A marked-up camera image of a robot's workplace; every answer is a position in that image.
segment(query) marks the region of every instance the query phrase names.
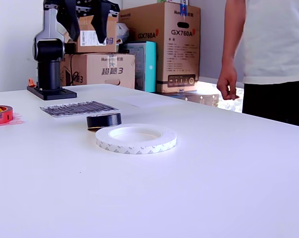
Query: table surface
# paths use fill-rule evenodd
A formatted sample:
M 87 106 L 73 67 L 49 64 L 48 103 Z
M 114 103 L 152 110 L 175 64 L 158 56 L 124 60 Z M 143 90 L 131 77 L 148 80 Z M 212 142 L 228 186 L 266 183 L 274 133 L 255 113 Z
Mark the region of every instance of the table surface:
M 144 92 L 111 85 L 71 90 L 48 102 L 0 93 L 28 120 L 0 127 L 0 238 L 299 238 L 299 127 L 180 100 L 138 108 L 115 98 Z M 108 152 L 86 116 L 40 110 L 89 100 L 175 130 L 178 145 Z

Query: man's hand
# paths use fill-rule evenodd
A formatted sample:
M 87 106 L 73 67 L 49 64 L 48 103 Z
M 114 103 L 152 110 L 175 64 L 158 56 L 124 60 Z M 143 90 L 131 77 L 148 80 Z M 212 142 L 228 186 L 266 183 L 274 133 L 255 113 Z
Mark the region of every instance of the man's hand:
M 235 100 L 239 98 L 239 96 L 236 95 L 237 79 L 238 75 L 234 64 L 232 62 L 223 64 L 217 88 L 220 90 L 224 100 Z

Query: white double-sided tape roll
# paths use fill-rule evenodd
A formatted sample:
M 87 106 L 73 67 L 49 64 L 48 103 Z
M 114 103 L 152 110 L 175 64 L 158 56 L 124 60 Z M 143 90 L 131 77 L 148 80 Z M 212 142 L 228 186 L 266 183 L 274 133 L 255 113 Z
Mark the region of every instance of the white double-sided tape roll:
M 154 154 L 173 148 L 177 134 L 171 129 L 149 124 L 106 127 L 96 133 L 97 145 L 121 154 Z

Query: white wall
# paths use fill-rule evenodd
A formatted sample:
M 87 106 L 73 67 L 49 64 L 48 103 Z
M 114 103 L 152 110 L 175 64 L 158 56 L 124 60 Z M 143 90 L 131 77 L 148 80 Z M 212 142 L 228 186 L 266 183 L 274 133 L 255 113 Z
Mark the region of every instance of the white wall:
M 112 0 L 122 6 L 122 0 Z M 42 30 L 43 0 L 0 0 L 0 92 L 36 79 L 33 39 Z
M 201 77 L 217 79 L 221 71 L 225 3 L 226 0 L 190 0 L 190 5 L 201 8 Z M 235 65 L 241 81 L 244 74 L 243 45 L 238 50 Z
M 123 0 L 123 9 L 149 5 L 156 2 L 157 0 Z

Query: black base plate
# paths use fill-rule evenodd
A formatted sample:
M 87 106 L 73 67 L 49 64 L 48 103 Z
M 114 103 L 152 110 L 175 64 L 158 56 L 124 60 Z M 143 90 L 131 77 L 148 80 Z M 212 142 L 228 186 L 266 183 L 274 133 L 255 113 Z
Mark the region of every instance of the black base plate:
M 50 100 L 59 100 L 59 99 L 68 99 L 68 98 L 76 98 L 77 93 L 61 88 L 60 90 L 54 90 L 54 91 L 40 91 L 34 87 L 27 86 L 27 90 L 31 93 L 38 96 L 40 99 L 43 99 L 44 101 L 50 101 Z

